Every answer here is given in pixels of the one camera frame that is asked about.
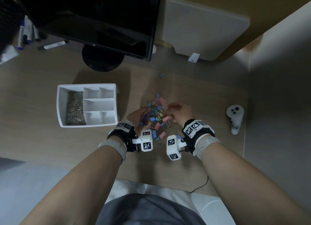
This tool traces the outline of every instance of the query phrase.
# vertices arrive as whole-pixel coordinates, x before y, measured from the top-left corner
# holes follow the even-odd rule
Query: person's right hand
[[[167,112],[182,128],[189,119],[193,119],[192,108],[182,102],[173,102],[168,105]]]

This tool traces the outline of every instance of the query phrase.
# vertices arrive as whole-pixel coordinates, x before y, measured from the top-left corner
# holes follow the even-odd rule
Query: hand
[[[167,112],[172,115],[174,122],[177,122],[182,128],[189,119],[193,119],[192,108],[182,102],[173,102],[168,105]]]
[[[128,116],[127,116],[127,120],[128,121],[131,121],[135,127],[135,133],[136,135],[140,136],[140,133],[143,129],[146,129],[150,124],[151,124],[151,121],[150,119],[148,119],[148,126],[143,126],[143,127],[140,127],[138,126],[138,123],[142,120],[143,118],[143,114],[144,112],[147,110],[147,107],[142,107],[136,111],[134,111],[133,113],[130,113]]]

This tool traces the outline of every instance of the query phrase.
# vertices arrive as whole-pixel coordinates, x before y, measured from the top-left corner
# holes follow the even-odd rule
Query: white wristband
[[[99,144],[98,148],[101,147],[101,146],[111,146],[111,147],[115,148],[119,152],[121,157],[122,157],[122,163],[124,163],[124,161],[126,160],[126,152],[127,151],[126,151],[126,148],[125,148],[125,146],[123,144],[120,144],[116,140],[108,139],[108,140],[105,140],[105,141],[101,142]]]
[[[220,140],[218,140],[216,137],[213,136],[209,136],[209,137],[205,137],[204,139],[202,139],[204,136],[206,135],[210,135],[210,134],[204,134],[202,136],[200,136],[195,143],[195,150],[193,151],[193,156],[197,156],[199,159],[201,159],[201,154],[203,152],[203,150],[208,147],[210,144],[215,143],[215,142],[220,142]]]

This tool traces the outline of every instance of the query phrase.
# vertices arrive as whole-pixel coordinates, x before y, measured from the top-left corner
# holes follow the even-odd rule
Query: black cable
[[[194,192],[195,190],[197,190],[197,189],[199,189],[199,188],[201,188],[201,187],[204,187],[207,183],[208,183],[208,176],[207,176],[207,181],[206,181],[206,183],[203,185],[203,186],[200,186],[200,187],[198,187],[198,188],[196,188],[196,189],[194,189],[192,192]]]

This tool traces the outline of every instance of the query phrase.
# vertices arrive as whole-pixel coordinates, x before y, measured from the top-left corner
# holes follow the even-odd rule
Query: desk
[[[57,85],[116,83],[118,114],[146,104],[156,93],[167,102],[180,100],[193,107],[194,116],[206,121],[229,148],[243,155],[245,119],[238,136],[230,133],[227,107],[247,107],[247,91],[166,73],[159,78],[154,69],[123,62],[109,73],[89,69],[81,54],[66,48],[37,51],[27,46],[20,55],[0,66],[0,157],[72,168],[106,139],[111,127],[61,128],[56,114]],[[168,134],[181,133],[173,124]],[[151,152],[128,153],[117,178],[192,191],[206,182],[201,161],[183,152],[171,161],[165,144],[154,143]],[[199,193],[216,195],[209,182]]]

